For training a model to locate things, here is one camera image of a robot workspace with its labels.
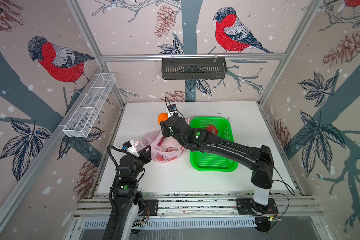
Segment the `black metal basket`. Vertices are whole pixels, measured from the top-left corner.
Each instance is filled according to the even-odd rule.
[[[227,72],[225,58],[162,59],[163,79],[223,79]]]

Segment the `white mesh basket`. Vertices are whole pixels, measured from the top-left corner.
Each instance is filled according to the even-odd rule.
[[[115,76],[113,74],[99,74],[95,83],[63,130],[68,137],[88,136],[97,115],[112,90],[113,84],[115,84]]]

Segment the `pink plastic bag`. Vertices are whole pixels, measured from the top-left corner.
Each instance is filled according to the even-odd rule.
[[[162,163],[178,159],[187,150],[173,137],[163,137],[161,131],[150,132],[141,142],[136,142],[135,147],[139,151],[148,145],[151,146],[152,160]]]

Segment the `black cable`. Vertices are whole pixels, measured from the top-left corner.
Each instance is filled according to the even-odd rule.
[[[281,175],[279,174],[279,171],[275,168],[275,166],[273,166],[273,168],[276,170],[277,174],[278,174],[279,177],[281,178],[281,181],[280,181],[280,180],[272,180],[272,181],[279,181],[279,182],[284,183],[285,187],[288,189],[288,192],[289,192],[290,194],[292,194],[293,196],[295,196],[295,191],[292,189],[292,187],[289,186],[288,184],[286,184],[286,183],[284,182],[283,178],[281,177]]]
[[[286,213],[286,211],[288,210],[288,208],[289,208],[289,198],[288,198],[286,195],[284,195],[284,194],[282,194],[282,193],[278,193],[278,192],[272,193],[271,195],[274,195],[274,194],[283,195],[283,196],[286,197],[287,200],[288,200],[288,206],[287,206],[287,208],[285,209],[285,211],[281,214],[281,216],[280,216],[280,219],[281,219],[281,218],[283,217],[283,215]],[[278,223],[278,221],[276,221],[276,222],[271,226],[271,228],[270,228],[268,231],[270,231],[270,230],[276,225],[276,223]]]

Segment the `orange ball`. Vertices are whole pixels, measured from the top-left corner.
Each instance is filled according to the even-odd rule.
[[[160,113],[157,117],[157,121],[160,125],[161,121],[166,121],[168,119],[168,113]]]

